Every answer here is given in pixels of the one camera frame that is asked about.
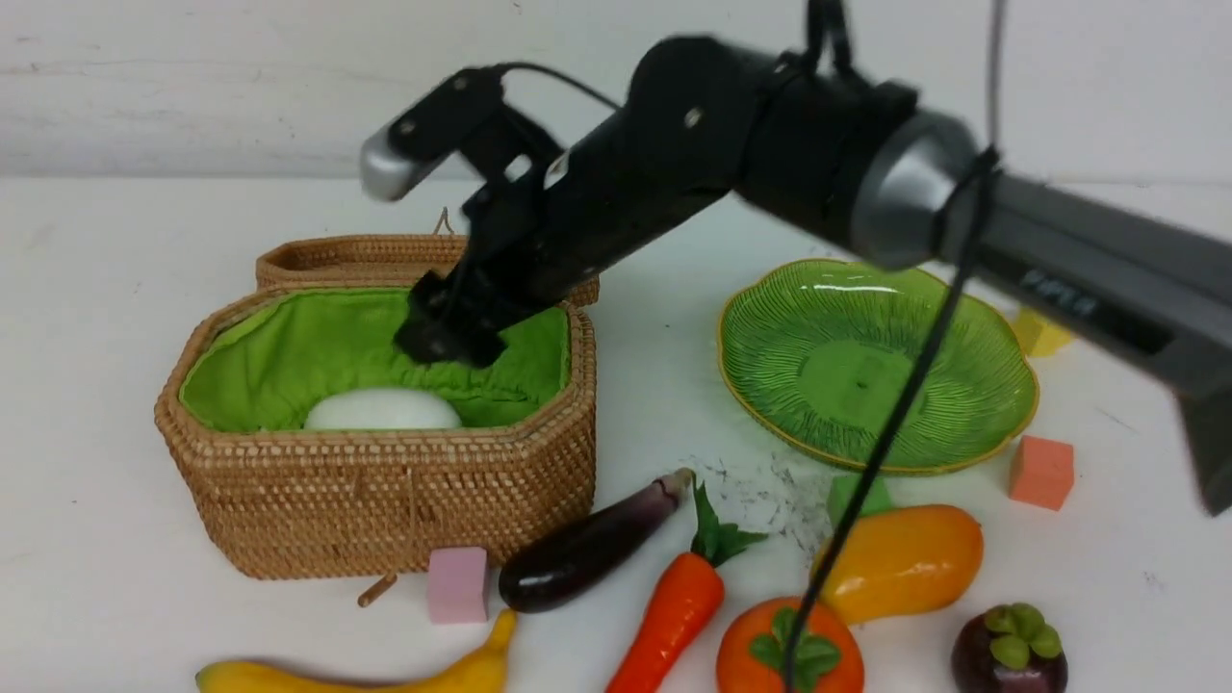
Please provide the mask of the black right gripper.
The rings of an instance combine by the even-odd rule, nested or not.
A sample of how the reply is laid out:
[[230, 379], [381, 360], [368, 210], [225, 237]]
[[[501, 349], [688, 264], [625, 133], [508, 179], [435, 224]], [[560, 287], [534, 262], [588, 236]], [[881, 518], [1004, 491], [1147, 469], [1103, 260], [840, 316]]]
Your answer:
[[565, 152], [463, 203], [464, 254], [408, 295], [395, 346], [413, 361], [490, 367], [504, 330], [552, 308], [634, 250], [731, 191], [742, 137], [705, 125], [637, 125], [614, 115]]

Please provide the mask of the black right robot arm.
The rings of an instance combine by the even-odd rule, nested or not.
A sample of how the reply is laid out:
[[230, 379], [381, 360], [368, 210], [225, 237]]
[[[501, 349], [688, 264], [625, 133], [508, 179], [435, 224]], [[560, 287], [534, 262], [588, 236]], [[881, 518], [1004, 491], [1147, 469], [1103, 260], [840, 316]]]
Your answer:
[[1177, 395], [1198, 494], [1230, 508], [1230, 245], [989, 171], [962, 121], [892, 81], [819, 75], [712, 36], [662, 39], [626, 101], [573, 146], [506, 104], [505, 65], [467, 67], [370, 136], [370, 197], [448, 155], [483, 176], [458, 268], [413, 290], [398, 343], [489, 367], [499, 332], [721, 200], [739, 196], [885, 270], [975, 259], [983, 281]]

